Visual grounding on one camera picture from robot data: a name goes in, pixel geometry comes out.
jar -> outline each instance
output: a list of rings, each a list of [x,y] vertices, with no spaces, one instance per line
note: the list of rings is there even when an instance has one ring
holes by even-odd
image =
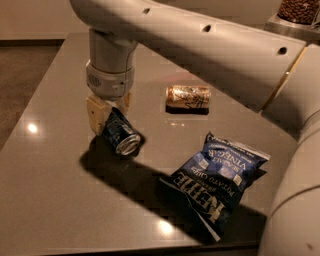
[[[284,20],[311,25],[319,9],[319,0],[283,0],[278,16]]]

can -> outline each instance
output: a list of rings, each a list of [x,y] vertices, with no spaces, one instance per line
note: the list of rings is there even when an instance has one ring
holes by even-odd
[[[179,109],[184,110],[186,113],[188,111],[208,112],[210,98],[209,86],[172,85],[168,86],[166,90],[166,109],[167,112]]]
[[[140,135],[115,107],[112,108],[102,135],[120,155],[129,155],[139,147],[141,141]]]

tan can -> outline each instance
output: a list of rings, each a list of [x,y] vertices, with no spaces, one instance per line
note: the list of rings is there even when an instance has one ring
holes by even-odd
[[[172,85],[167,87],[166,106],[176,109],[209,109],[209,86]]]

glossy tabletop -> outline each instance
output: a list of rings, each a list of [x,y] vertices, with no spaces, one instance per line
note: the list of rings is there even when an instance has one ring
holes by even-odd
[[[144,143],[135,158],[115,156],[89,128],[88,51],[86,33],[67,37],[0,153],[0,254],[258,243],[295,140],[213,87],[209,115],[166,113],[167,86],[206,83],[139,45],[127,117]],[[219,243],[158,184],[209,130],[271,155]]]

chip bag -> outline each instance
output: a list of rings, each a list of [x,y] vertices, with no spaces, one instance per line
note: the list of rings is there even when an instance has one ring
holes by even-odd
[[[220,240],[243,192],[270,156],[241,143],[206,136],[202,151],[161,182],[184,193],[213,238]]]

